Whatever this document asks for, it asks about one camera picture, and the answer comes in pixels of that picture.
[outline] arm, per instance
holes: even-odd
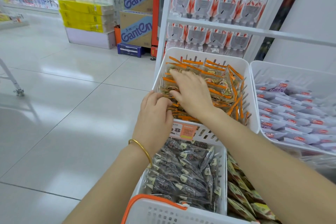
[[[171,101],[151,91],[141,103],[132,139],[152,158],[166,142],[172,125]],[[120,224],[128,201],[149,164],[135,143],[125,147],[95,186],[79,202],[63,224]]]
[[[219,138],[282,223],[335,223],[333,183],[213,107],[204,79],[170,73],[180,89],[171,94]]]

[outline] gold bangle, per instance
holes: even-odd
[[[144,153],[146,154],[146,156],[147,156],[147,158],[148,158],[148,160],[149,160],[149,163],[150,163],[149,168],[151,168],[152,165],[153,165],[153,162],[152,162],[152,159],[151,159],[151,157],[149,156],[148,152],[146,151],[146,149],[141,145],[141,143],[139,143],[137,140],[134,140],[134,139],[130,139],[130,140],[128,140],[128,144],[130,144],[131,141],[133,141],[133,142],[135,142],[137,145],[139,145],[140,148],[144,151]]]

